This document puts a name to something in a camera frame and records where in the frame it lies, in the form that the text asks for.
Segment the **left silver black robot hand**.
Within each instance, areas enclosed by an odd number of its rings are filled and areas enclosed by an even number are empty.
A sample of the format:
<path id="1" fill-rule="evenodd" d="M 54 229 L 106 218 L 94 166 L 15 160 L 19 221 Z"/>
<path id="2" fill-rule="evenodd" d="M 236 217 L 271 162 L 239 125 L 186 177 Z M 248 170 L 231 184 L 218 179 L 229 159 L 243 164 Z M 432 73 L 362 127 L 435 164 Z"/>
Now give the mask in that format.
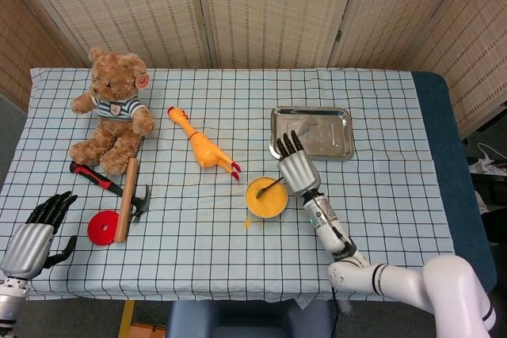
<path id="1" fill-rule="evenodd" d="M 61 253 L 50 254 L 56 233 L 70 206 L 77 200 L 70 191 L 55 194 L 35 207 L 26 222 L 10 239 L 1 260 L 1 271 L 8 278 L 31 280 L 42 270 L 67 260 L 75 251 L 78 237 L 69 238 Z"/>

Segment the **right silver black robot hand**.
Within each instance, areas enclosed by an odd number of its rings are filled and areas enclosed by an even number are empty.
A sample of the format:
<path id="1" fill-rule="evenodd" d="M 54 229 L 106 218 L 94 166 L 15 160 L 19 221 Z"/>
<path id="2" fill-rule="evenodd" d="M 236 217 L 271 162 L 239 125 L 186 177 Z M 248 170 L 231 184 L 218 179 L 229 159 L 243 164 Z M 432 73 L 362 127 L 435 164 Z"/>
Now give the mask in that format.
<path id="1" fill-rule="evenodd" d="M 277 166 L 290 190 L 303 196 L 318 189 L 321 178 L 296 132 L 291 130 L 290 135 L 283 133 L 282 138 L 276 140 L 276 146 L 280 153 Z"/>

